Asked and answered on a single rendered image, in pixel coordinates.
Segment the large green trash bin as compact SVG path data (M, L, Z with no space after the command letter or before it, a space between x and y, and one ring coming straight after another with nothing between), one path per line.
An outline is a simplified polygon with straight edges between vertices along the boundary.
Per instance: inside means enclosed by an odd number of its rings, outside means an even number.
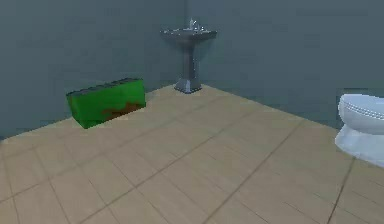
M66 94L72 117L84 129L146 106L142 78L124 78Z

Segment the white toilet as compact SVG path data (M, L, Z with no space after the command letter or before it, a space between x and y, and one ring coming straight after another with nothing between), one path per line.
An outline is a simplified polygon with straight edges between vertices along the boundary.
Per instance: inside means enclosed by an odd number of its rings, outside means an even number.
M354 157L384 168L384 97L343 94L338 113L343 126L335 144Z

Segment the grey pedestal sink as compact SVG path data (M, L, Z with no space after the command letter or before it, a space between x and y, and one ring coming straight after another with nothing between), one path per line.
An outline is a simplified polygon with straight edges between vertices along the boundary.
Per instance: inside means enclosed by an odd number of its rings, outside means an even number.
M184 94L191 94L202 89L195 69L195 47L205 41L215 39L217 31L201 29L168 29L160 32L165 40L170 40L180 47L183 55L183 70L174 89Z

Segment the silver sink faucet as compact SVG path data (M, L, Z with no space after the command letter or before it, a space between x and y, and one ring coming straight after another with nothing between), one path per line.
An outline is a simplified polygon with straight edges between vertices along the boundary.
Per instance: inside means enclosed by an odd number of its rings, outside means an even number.
M189 26L187 27L187 29L189 31L196 31L196 32L199 32L199 31L203 31L204 30L204 27L201 26L196 20L194 20L193 18L191 18L189 20Z

